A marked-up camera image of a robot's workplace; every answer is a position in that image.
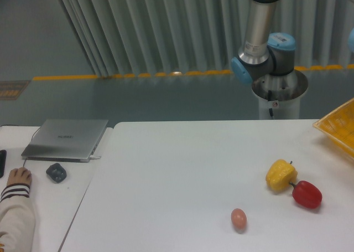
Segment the white striped sleeve forearm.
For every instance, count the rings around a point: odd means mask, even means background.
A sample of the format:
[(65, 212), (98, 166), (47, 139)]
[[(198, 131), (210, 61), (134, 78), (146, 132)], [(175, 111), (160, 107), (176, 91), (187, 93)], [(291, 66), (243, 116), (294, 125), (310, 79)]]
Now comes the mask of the white striped sleeve forearm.
[(1, 251), (31, 251), (35, 213), (30, 187), (16, 183), (1, 194)]

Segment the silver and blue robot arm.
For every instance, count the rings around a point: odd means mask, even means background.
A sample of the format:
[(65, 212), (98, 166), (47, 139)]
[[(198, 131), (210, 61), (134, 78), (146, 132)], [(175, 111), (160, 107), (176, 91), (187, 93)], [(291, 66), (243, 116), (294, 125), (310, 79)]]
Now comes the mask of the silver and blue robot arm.
[(249, 0), (243, 43), (231, 60), (250, 84), (283, 78), (297, 64), (347, 65), (353, 58), (353, 0)]

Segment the person's hand on mouse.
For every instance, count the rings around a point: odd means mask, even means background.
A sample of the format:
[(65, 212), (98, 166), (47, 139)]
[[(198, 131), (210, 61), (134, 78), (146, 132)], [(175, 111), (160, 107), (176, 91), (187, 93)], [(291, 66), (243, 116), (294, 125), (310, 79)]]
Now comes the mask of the person's hand on mouse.
[(30, 186), (32, 183), (32, 173), (25, 167), (12, 169), (9, 173), (7, 185), (25, 184)]

